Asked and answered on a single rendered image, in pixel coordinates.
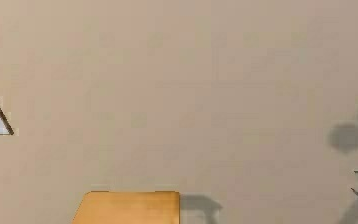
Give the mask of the light wooden cabinet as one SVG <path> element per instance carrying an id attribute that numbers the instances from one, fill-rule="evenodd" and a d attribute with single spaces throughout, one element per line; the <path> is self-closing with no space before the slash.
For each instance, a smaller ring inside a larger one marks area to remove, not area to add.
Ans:
<path id="1" fill-rule="evenodd" d="M 180 194 L 88 192 L 71 224 L 180 224 Z"/>

